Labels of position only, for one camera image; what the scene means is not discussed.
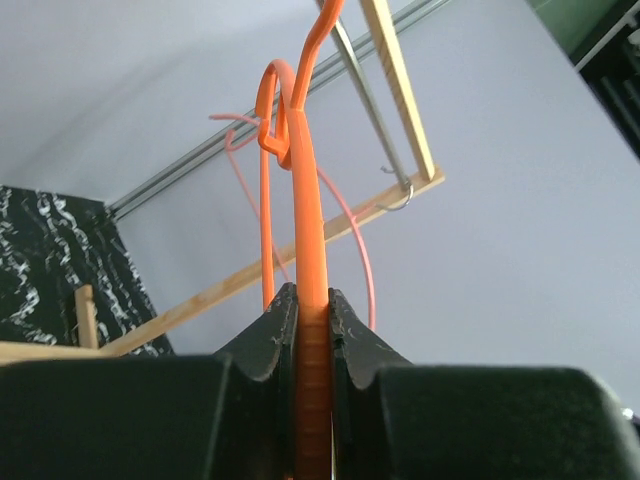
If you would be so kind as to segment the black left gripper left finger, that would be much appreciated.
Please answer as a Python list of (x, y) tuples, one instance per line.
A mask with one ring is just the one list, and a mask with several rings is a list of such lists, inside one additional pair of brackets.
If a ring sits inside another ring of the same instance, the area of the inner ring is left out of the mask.
[(2, 477), (287, 477), (297, 313), (289, 283), (211, 355), (3, 367)]

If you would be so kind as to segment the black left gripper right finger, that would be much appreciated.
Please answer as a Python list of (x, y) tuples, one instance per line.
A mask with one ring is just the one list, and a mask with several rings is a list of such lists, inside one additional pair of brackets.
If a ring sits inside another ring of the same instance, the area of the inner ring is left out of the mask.
[(339, 479), (635, 479), (639, 436), (566, 367), (415, 365), (330, 291)]

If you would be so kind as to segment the pink clothes hanger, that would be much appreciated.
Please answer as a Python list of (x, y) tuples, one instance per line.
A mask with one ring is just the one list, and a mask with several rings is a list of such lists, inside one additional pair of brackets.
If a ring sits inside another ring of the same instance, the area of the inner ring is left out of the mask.
[[(222, 121), (222, 120), (236, 120), (236, 121), (240, 121), (243, 124), (249, 124), (252, 126), (259, 126), (259, 121), (252, 119), (246, 115), (240, 115), (240, 114), (235, 114), (235, 113), (221, 113), (221, 114), (210, 114), (208, 116), (209, 119), (211, 120), (216, 120), (216, 121)], [(244, 146), (248, 145), (249, 143), (251, 143), (254, 139), (257, 138), (258, 134), (251, 134), (249, 139), (247, 140), (243, 140), (240, 141), (239, 143), (233, 143), (234, 142), (234, 138), (235, 138), (235, 134), (236, 134), (236, 130), (234, 128), (231, 128), (231, 130), (229, 132), (227, 132), (224, 135), (224, 152), (227, 156), (227, 159), (229, 160), (234, 173), (236, 175), (237, 180), (239, 181), (242, 190), (254, 212), (254, 215), (256, 217), (256, 219), (258, 220), (260, 229), (261, 229), (261, 253), (264, 253), (264, 247), (266, 247), (266, 242), (263, 240), (262, 238), (262, 214), (265, 213), (265, 209), (262, 206), (258, 206), (258, 204), (256, 203), (256, 200), (254, 198), (254, 196), (252, 195), (249, 186), (247, 185), (246, 179), (243, 176), (235, 158), (233, 155), (233, 152), (240, 150), (241, 148), (243, 148)], [(268, 185), (268, 181), (270, 180), (269, 177), (269, 160), (268, 160), (268, 153), (261, 153), (260, 154), (260, 185), (261, 185), (261, 190), (260, 190), (260, 195), (261, 195), (261, 202), (263, 200), (263, 195), (262, 195), (262, 188), (263, 188), (263, 184)], [(354, 236), (354, 239), (356, 241), (357, 247), (358, 247), (358, 252), (361, 258), (361, 263), (362, 263), (362, 267), (363, 267), (363, 273), (364, 273), (364, 277), (365, 277), (365, 285), (366, 285), (366, 289), (367, 289), (367, 301), (368, 301), (368, 323), (367, 326), (368, 328), (375, 332), (376, 330), (376, 296), (375, 296), (375, 281), (374, 281), (374, 276), (373, 276), (373, 272), (372, 272), (372, 268), (371, 268), (371, 263), (370, 263), (370, 259), (369, 259), (369, 254), (367, 251), (367, 247), (366, 247), (366, 243), (364, 241), (364, 238), (362, 236), (362, 233), (360, 231), (360, 228), (358, 226), (357, 220), (356, 220), (356, 214), (351, 210), (351, 208), (348, 206), (348, 204), (346, 203), (344, 197), (342, 196), (342, 194), (340, 193), (339, 189), (335, 186), (335, 184), (333, 183), (333, 181), (330, 179), (330, 177), (320, 168), (320, 167), (316, 167), (317, 170), (317, 176), (320, 178), (320, 180), (322, 180), (322, 182), (324, 182), (325, 186), (329, 189), (330, 193), (333, 195), (334, 199), (336, 200), (336, 202), (339, 204), (339, 206), (341, 207), (343, 213), (346, 215), (346, 218), (348, 220), (348, 225), (349, 225), (349, 230), (350, 233), (352, 233), (352, 235)], [(264, 171), (266, 171), (266, 181), (263, 182), (263, 173)], [(271, 241), (271, 249), (272, 249), (272, 256), (275, 257), (275, 260), (272, 261), (272, 263), (275, 263), (275, 265), (277, 265), (279, 267), (279, 269), (283, 272), (282, 276), (284, 278), (284, 280), (286, 280), (287, 282), (291, 282), (291, 278), (289, 276), (287, 267), (284, 264), (283, 258), (281, 256), (281, 254), (279, 253), (278, 249), (277, 249), (277, 245), (276, 243), (273, 241), (273, 234), (269, 233), (267, 236), (267, 239)], [(263, 294), (263, 307), (266, 309), (267, 307), (267, 300), (272, 300), (274, 295), (275, 295), (275, 267), (271, 266), (271, 267), (267, 267), (267, 284), (266, 287), (262, 287), (262, 294)]]

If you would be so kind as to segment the orange clothes hanger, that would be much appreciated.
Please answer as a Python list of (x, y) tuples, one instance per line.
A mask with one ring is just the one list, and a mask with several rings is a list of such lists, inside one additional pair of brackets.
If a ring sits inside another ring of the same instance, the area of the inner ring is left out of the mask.
[(319, 180), (305, 102), (320, 46), (335, 26), (340, 1), (321, 7), (292, 68), (276, 59), (258, 89), (261, 153), (276, 156), (293, 182), (298, 320), (295, 354), (296, 479), (328, 479), (332, 473), (332, 376), (329, 287)]

